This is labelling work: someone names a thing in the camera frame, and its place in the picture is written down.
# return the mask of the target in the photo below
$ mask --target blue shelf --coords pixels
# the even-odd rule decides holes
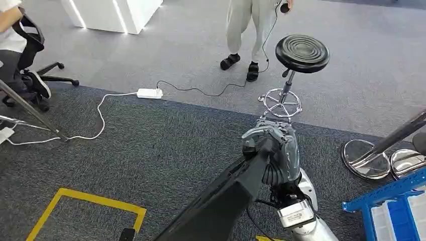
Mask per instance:
[[[422,168],[400,180],[388,183],[350,202],[343,202],[342,208],[345,212],[361,210],[367,241],[376,241],[371,207],[377,206],[389,199],[397,199],[396,202],[388,203],[392,224],[396,225],[394,226],[394,232],[397,240],[419,241],[420,238],[408,205],[407,197],[423,193],[411,192],[411,190],[425,184],[426,168]]]

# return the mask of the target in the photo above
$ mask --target light strip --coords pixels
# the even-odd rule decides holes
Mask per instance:
[[[75,3],[73,0],[69,0],[69,3],[71,4],[72,9],[74,10],[75,14],[77,15],[78,20],[80,20],[81,25],[83,28],[86,28],[86,24],[83,21],[83,18],[80,15],[80,12],[78,11],[77,7],[75,6]]]
[[[126,24],[124,23],[123,15],[121,14],[119,5],[117,4],[116,0],[113,0],[113,3],[114,3],[114,7],[116,7],[116,12],[117,12],[117,15],[119,16],[120,23],[121,23],[121,26],[123,27],[124,33],[127,34],[128,32],[127,32]]]

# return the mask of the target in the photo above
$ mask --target white shirt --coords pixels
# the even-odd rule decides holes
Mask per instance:
[[[21,0],[0,0],[0,12],[4,13],[20,3]],[[22,53],[26,45],[27,40],[17,34],[12,27],[0,33],[0,50],[12,50]]]

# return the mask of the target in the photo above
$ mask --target black stool seat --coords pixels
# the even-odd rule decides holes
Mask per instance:
[[[288,69],[301,73],[318,72],[329,63],[330,53],[320,41],[307,35],[289,35],[275,48],[278,60]]]

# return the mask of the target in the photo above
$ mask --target yellow floor tape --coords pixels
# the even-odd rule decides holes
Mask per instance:
[[[271,241],[269,238],[264,237],[264,236],[256,236],[256,239],[257,239],[257,241]],[[275,241],[284,241],[284,240],[281,240],[281,239],[275,239],[275,238],[274,238],[274,240],[275,240]]]
[[[129,203],[125,203],[125,202],[121,202],[121,201],[117,201],[117,200],[113,200],[113,199],[109,199],[105,197],[100,197],[100,196],[96,196],[96,195],[88,194],[84,192],[74,191],[71,189],[59,188],[58,192],[55,194],[52,201],[50,201],[43,215],[41,215],[40,219],[34,226],[33,230],[28,235],[28,238],[26,239],[27,241],[33,241],[35,239],[40,229],[43,227],[44,223],[49,217],[50,213],[55,208],[56,204],[59,202],[59,199],[61,198],[61,196],[72,197],[72,198],[85,200],[85,201],[93,202],[93,203],[108,206],[108,207],[113,207],[113,208],[118,208],[118,209],[122,209],[129,212],[133,212],[138,215],[136,218],[135,224],[133,225],[133,229],[136,230],[136,232],[139,232],[139,230],[141,229],[142,221],[144,220],[144,216],[146,213],[146,209],[135,206],[133,204],[129,204]]]

